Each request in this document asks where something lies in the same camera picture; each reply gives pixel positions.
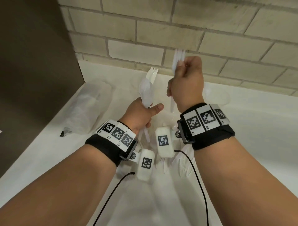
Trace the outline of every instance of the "white brick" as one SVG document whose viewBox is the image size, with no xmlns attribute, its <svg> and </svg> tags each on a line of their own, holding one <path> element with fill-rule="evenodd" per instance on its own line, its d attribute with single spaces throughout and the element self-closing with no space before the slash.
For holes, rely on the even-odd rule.
<svg viewBox="0 0 298 226">
<path fill-rule="evenodd" d="M 172 22 L 242 34 L 256 10 L 226 2 L 178 0 Z"/>
<path fill-rule="evenodd" d="M 164 58 L 165 67 L 172 67 L 174 53 L 175 53 L 174 50 L 167 49 L 166 55 Z M 201 57 L 202 63 L 203 63 L 203 73 L 211 74 L 211 75 L 218 75 L 220 69 L 223 67 L 224 63 L 226 62 L 226 59 L 223 59 L 223 58 L 193 54 L 189 52 L 185 53 L 185 56 Z"/>
<path fill-rule="evenodd" d="M 137 70 L 142 70 L 142 71 L 146 71 L 147 72 L 147 71 L 149 71 L 149 69 L 151 68 L 151 66 L 144 65 L 144 64 L 137 64 L 136 65 L 136 68 L 137 68 Z M 160 67 L 157 67 L 157 68 L 158 68 L 158 74 L 171 75 L 171 76 L 174 75 L 171 69 L 160 68 Z"/>
<path fill-rule="evenodd" d="M 196 50 L 203 31 L 138 21 L 137 41 L 159 46 Z"/>
<path fill-rule="evenodd" d="M 248 89 L 256 89 L 256 90 L 261 90 L 265 92 L 279 93 L 284 95 L 291 95 L 294 92 L 293 89 L 286 89 L 286 88 L 276 87 L 276 86 L 268 86 L 268 85 L 253 83 L 253 82 L 243 82 L 241 86 Z"/>
<path fill-rule="evenodd" d="M 242 81 L 231 79 L 231 78 L 223 78 L 218 76 L 211 75 L 203 75 L 205 82 L 223 84 L 228 86 L 239 86 Z"/>
<path fill-rule="evenodd" d="M 173 0 L 103 0 L 104 11 L 110 13 L 170 21 Z"/>
<path fill-rule="evenodd" d="M 207 32 L 199 52 L 257 61 L 270 44 L 268 41 Z"/>
<path fill-rule="evenodd" d="M 73 31 L 74 29 L 73 29 L 72 23 L 70 21 L 70 15 L 69 15 L 68 8 L 61 6 L 60 10 L 61 10 L 61 13 L 62 13 L 62 16 L 63 16 L 63 20 L 64 20 L 64 23 L 65 23 L 66 29 L 69 30 L 69 31 Z"/>
<path fill-rule="evenodd" d="M 97 64 L 104 64 L 104 65 L 111 65 L 111 66 L 116 66 L 116 67 L 134 69 L 134 63 L 132 63 L 132 62 L 119 61 L 119 60 L 110 59 L 107 57 L 100 57 L 100 56 L 84 54 L 84 60 L 90 61 L 93 63 L 97 63 Z"/>
<path fill-rule="evenodd" d="M 298 46 L 275 43 L 263 62 L 298 67 Z"/>
<path fill-rule="evenodd" d="M 101 10 L 100 0 L 58 0 L 58 3 L 83 9 Z"/>
<path fill-rule="evenodd" d="M 280 67 L 229 60 L 221 71 L 220 76 L 253 82 L 272 83 L 283 71 L 284 69 Z"/>
<path fill-rule="evenodd" d="M 79 53 L 79 52 L 75 52 L 75 56 L 76 56 L 76 58 L 77 58 L 77 60 L 79 61 L 79 60 L 83 60 L 84 58 L 83 58 L 83 54 L 82 53 Z"/>
<path fill-rule="evenodd" d="M 275 85 L 298 88 L 298 71 L 286 70 L 275 82 Z"/>
<path fill-rule="evenodd" d="M 77 32 L 135 40 L 135 20 L 75 9 L 69 11 Z"/>
<path fill-rule="evenodd" d="M 297 0 L 248 0 L 251 2 L 262 3 L 265 5 L 276 5 L 276 6 L 283 6 L 289 8 L 298 8 L 298 1 Z"/>
<path fill-rule="evenodd" d="M 98 37 L 70 34 L 75 52 L 90 53 L 100 56 L 108 56 L 105 40 Z"/>
<path fill-rule="evenodd" d="M 246 35 L 298 42 L 298 14 L 260 9 Z"/>
<path fill-rule="evenodd" d="M 156 47 L 108 41 L 109 53 L 113 58 L 146 64 L 161 65 L 164 50 Z"/>
</svg>

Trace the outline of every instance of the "person's left arm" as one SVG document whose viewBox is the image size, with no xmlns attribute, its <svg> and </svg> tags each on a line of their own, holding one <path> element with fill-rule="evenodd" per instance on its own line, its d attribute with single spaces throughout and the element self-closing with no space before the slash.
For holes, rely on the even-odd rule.
<svg viewBox="0 0 298 226">
<path fill-rule="evenodd" d="M 163 107 L 146 109 L 138 98 L 119 121 L 138 134 Z M 85 226 L 115 172 L 116 165 L 106 155 L 84 145 L 8 201 L 0 209 L 0 225 Z"/>
</svg>

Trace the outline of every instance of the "forearm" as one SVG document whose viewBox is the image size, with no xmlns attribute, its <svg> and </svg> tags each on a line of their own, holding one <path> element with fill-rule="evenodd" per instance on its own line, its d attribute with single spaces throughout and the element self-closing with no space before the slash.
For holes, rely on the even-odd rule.
<svg viewBox="0 0 298 226">
<path fill-rule="evenodd" d="M 84 145 L 0 209 L 0 225 L 85 226 L 116 172 L 102 152 Z"/>
<path fill-rule="evenodd" d="M 231 137 L 195 151 L 223 225 L 298 225 L 298 199 Z"/>
</svg>

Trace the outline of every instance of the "dark brown panel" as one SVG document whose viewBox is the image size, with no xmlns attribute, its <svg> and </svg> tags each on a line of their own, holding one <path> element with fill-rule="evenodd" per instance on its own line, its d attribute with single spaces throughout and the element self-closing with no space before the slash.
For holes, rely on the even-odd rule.
<svg viewBox="0 0 298 226">
<path fill-rule="evenodd" d="M 57 1 L 1 8 L 0 177 L 84 83 Z"/>
</svg>

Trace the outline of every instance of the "person's right arm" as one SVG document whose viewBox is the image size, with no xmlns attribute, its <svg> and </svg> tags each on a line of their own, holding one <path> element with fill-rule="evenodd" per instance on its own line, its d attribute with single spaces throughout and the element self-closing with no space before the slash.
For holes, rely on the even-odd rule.
<svg viewBox="0 0 298 226">
<path fill-rule="evenodd" d="M 184 112 L 204 102 L 203 86 L 201 59 L 188 57 L 177 65 L 167 95 Z M 298 225 L 298 198 L 235 137 L 197 150 L 194 156 L 223 225 Z"/>
</svg>

